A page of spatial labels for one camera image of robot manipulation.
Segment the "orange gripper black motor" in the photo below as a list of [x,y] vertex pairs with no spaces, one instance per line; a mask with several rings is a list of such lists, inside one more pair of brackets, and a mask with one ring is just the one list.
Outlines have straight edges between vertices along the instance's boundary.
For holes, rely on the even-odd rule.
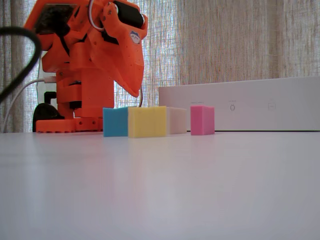
[[120,52],[121,58],[112,58],[115,81],[137,97],[144,76],[142,40],[148,32],[147,16],[129,1],[90,1],[89,23],[104,44]]

